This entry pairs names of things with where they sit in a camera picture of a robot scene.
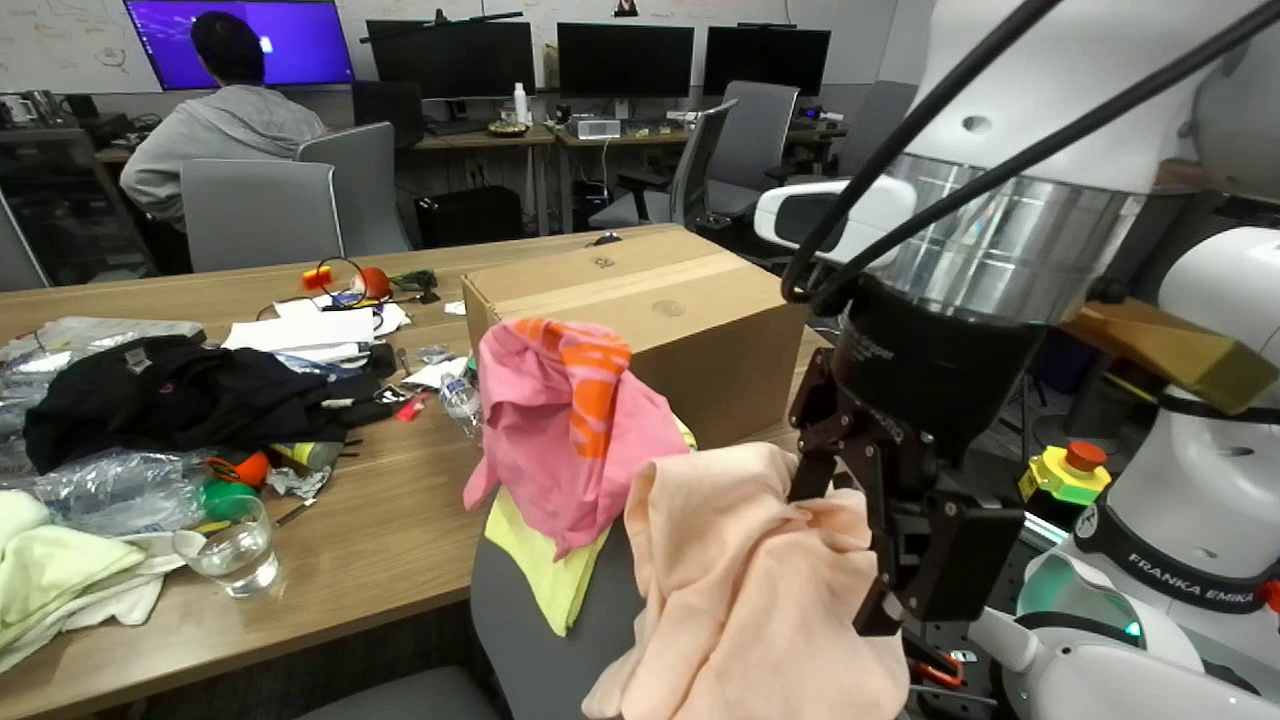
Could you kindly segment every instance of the peach cloth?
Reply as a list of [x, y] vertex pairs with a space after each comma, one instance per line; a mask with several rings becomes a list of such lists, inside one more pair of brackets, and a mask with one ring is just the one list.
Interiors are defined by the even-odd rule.
[[645, 610], [582, 701], [626, 720], [895, 717], [899, 635], [863, 638], [876, 574], [865, 498], [787, 503], [796, 457], [765, 443], [646, 464], [625, 520]]
[[667, 398], [631, 374], [631, 348], [608, 328], [506, 320], [476, 354], [484, 459], [462, 503], [472, 510], [500, 483], [556, 542], [556, 560], [613, 524], [641, 465], [689, 452]]

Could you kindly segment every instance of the keyboard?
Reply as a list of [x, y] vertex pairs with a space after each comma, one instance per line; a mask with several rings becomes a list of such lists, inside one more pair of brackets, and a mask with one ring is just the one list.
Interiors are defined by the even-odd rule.
[[468, 132], [488, 129], [489, 123], [492, 122], [493, 120], [424, 120], [422, 129], [434, 136], [466, 135]]

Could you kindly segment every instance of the plastic bottle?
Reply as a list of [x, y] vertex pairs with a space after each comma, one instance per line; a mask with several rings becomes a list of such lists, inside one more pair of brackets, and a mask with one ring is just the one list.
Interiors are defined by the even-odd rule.
[[529, 114], [529, 96], [525, 95], [525, 83], [516, 83], [516, 120], [525, 123], [526, 126], [532, 122], [532, 115]]
[[484, 415], [480, 411], [480, 393], [466, 378], [445, 373], [440, 378], [440, 405], [462, 425], [467, 438], [475, 445], [480, 445], [484, 432]]

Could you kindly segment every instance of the black cloth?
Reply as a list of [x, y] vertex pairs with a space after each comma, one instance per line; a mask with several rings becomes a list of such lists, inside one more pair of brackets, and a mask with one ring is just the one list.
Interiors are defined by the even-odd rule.
[[[344, 383], [349, 391], [353, 384]], [[364, 384], [376, 389], [378, 383]], [[41, 474], [111, 447], [256, 451], [273, 442], [335, 441], [348, 424], [320, 407], [329, 382], [268, 352], [210, 350], [183, 336], [148, 337], [81, 359], [27, 411], [27, 456]]]

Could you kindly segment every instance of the gray chair back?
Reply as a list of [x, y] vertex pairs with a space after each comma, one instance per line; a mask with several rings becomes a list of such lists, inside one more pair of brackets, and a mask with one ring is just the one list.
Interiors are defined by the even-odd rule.
[[759, 192], [777, 187], [764, 172], [782, 164], [799, 94], [799, 87], [782, 85], [740, 79], [728, 83], [724, 101], [737, 100], [737, 109], [724, 123], [707, 168], [708, 178]]
[[671, 222], [692, 229], [694, 224], [707, 215], [707, 168], [712, 155], [719, 146], [724, 123], [737, 105], [737, 100], [704, 110], [698, 124], [689, 133], [689, 143], [680, 155], [676, 173], [667, 190], [671, 195]]
[[600, 673], [635, 644], [631, 624], [641, 610], [622, 519], [595, 559], [582, 610], [564, 638], [547, 625], [516, 561], [480, 538], [471, 620], [515, 720], [581, 717], [582, 698]]
[[49, 278], [18, 229], [9, 204], [0, 195], [0, 292], [37, 287], [49, 287]]
[[343, 255], [333, 165], [188, 160], [182, 199], [197, 273]]
[[294, 159], [333, 165], [338, 223], [349, 255], [410, 250], [396, 209], [396, 129], [390, 123], [303, 142]]

